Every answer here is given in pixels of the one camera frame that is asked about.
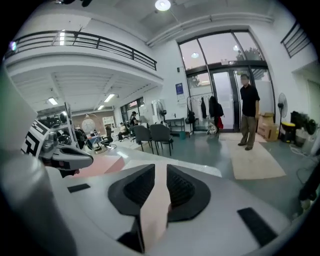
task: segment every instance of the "black rectangular slot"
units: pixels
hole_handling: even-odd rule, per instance
[[[88,188],[90,188],[90,186],[87,183],[84,183],[84,184],[80,184],[80,185],[69,186],[68,190],[70,193],[74,193],[74,192],[78,192],[78,191],[85,190]]]
[[[260,215],[252,208],[244,208],[238,210],[237,213],[251,231],[261,247],[270,243],[277,237],[277,234],[269,227],[269,225],[260,217]]]

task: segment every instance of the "stacked cardboard boxes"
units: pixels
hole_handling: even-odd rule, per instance
[[[274,113],[265,112],[259,115],[257,132],[268,142],[278,139],[279,127],[274,123]]]

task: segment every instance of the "blue poster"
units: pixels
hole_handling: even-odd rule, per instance
[[[184,87],[182,86],[182,82],[181,83],[177,83],[175,85],[175,90],[176,90],[176,94],[184,94]]]

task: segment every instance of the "red garment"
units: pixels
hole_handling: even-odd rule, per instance
[[[218,126],[219,129],[223,129],[224,128],[224,124],[222,123],[222,120],[221,120],[220,116],[218,117],[217,126]]]

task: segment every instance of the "brown wall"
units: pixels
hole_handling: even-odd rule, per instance
[[[102,120],[102,118],[106,118],[106,117],[113,117],[113,119],[115,120],[115,116],[114,116],[113,111],[102,111],[102,112],[96,112],[96,113],[89,114],[89,118],[92,119],[95,123],[95,128],[96,128],[97,132],[101,131],[102,135],[106,134],[106,130],[104,128],[104,122]],[[85,118],[86,118],[85,114],[73,116],[72,121],[73,121],[74,127],[81,128],[82,122]]]

